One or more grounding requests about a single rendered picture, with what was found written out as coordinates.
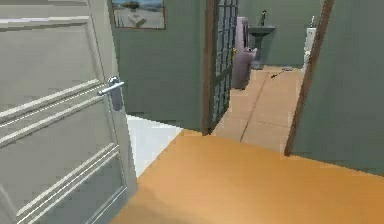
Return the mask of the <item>framed beach picture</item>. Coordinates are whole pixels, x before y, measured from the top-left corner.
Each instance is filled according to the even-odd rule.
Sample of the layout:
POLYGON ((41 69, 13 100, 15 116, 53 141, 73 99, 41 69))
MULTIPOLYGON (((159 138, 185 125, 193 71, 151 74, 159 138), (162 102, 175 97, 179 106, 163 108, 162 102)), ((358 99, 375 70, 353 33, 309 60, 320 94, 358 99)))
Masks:
POLYGON ((117 28, 162 30, 165 23, 164 0, 111 0, 117 28))

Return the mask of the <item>white toilet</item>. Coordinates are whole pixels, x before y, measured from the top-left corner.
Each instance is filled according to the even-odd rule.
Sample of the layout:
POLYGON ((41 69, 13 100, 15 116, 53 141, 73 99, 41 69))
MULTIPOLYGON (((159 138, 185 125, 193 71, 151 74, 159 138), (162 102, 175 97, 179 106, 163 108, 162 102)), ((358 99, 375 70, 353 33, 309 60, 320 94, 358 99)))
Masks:
POLYGON ((314 43, 314 38, 316 34, 316 24, 315 17, 311 18, 310 26, 306 29, 306 38, 304 44, 304 57, 303 57, 303 67, 301 69, 302 74, 305 74, 309 63, 309 57, 312 49, 312 45, 314 43))

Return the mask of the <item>white panelled room door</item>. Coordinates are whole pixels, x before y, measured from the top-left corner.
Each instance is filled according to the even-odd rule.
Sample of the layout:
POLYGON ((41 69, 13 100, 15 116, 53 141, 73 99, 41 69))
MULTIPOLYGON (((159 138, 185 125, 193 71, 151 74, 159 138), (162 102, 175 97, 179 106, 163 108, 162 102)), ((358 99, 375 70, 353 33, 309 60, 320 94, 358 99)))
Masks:
POLYGON ((0 224, 110 224, 132 197, 111 76, 110 0, 0 0, 0 224))

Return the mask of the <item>dark long-handled floor brush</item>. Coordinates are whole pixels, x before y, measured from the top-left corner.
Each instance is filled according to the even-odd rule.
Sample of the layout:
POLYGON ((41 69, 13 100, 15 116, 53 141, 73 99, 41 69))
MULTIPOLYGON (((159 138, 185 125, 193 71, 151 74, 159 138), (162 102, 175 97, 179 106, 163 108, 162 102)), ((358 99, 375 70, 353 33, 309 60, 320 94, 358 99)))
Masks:
POLYGON ((278 73, 271 75, 270 78, 275 78, 284 72, 290 72, 290 71, 293 71, 293 67, 283 67, 278 73))

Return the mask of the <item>grey pedestal sink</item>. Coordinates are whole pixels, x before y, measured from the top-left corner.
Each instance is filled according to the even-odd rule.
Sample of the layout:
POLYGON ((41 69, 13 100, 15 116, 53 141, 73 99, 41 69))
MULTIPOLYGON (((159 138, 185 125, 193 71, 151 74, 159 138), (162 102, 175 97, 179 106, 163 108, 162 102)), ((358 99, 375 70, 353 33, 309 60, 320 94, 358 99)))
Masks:
POLYGON ((262 40, 265 36, 273 33, 276 27, 273 25, 268 26, 251 26, 248 29, 249 34, 254 38, 254 48, 257 50, 256 56, 252 61, 252 68, 254 70, 262 70, 264 65, 261 62, 262 40))

